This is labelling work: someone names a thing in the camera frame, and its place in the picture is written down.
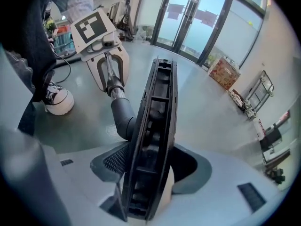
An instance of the person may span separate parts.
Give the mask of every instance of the person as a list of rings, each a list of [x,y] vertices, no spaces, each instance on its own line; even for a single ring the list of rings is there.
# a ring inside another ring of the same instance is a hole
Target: person
[[[12,14],[8,19],[10,26],[6,34],[14,37],[3,36],[1,42],[16,73],[33,93],[18,127],[30,135],[34,133],[35,119],[32,102],[43,102],[45,109],[54,115],[66,114],[74,105],[71,92],[51,80],[56,57],[43,27],[50,2],[58,6],[70,23],[93,11],[93,0],[32,0],[23,17]]]

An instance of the black vent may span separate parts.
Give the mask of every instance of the black vent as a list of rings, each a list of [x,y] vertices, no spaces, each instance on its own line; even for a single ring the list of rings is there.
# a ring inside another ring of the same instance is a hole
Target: black vent
[[[128,150],[128,146],[125,146],[119,151],[112,154],[110,157],[104,159],[103,161],[104,166],[107,169],[119,174],[120,178],[122,177],[122,175],[126,170],[127,150]]]
[[[62,166],[66,166],[66,165],[71,164],[71,163],[73,163],[73,161],[71,159],[66,159],[64,161],[61,161]]]
[[[260,209],[266,203],[264,198],[251,183],[238,185],[237,187],[250,205],[253,212]]]

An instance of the black tube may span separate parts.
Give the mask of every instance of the black tube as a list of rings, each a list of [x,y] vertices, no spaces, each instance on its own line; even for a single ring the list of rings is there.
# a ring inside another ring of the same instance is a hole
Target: black tube
[[[131,140],[136,117],[130,102],[126,98],[118,98],[111,103],[117,133],[125,140]]]

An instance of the floor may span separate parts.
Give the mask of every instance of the floor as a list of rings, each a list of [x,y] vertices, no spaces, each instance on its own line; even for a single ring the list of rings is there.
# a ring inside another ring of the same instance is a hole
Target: floor
[[[126,97],[138,112],[153,59],[178,63],[178,115],[175,141],[192,148],[231,154],[261,170],[262,155],[254,125],[242,114],[215,80],[193,62],[148,44],[123,43],[130,56]],[[64,116],[54,116],[36,104],[35,135],[57,153],[75,152],[122,141],[111,113],[111,99],[97,87],[86,63],[71,64],[69,78],[61,85],[70,90],[75,106]],[[69,71],[56,69],[54,81]]]

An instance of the sneaker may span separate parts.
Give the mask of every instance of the sneaker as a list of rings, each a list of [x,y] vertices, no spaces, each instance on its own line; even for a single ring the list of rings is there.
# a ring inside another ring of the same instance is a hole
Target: sneaker
[[[70,91],[50,82],[43,99],[45,110],[53,115],[65,115],[74,106],[74,98]]]

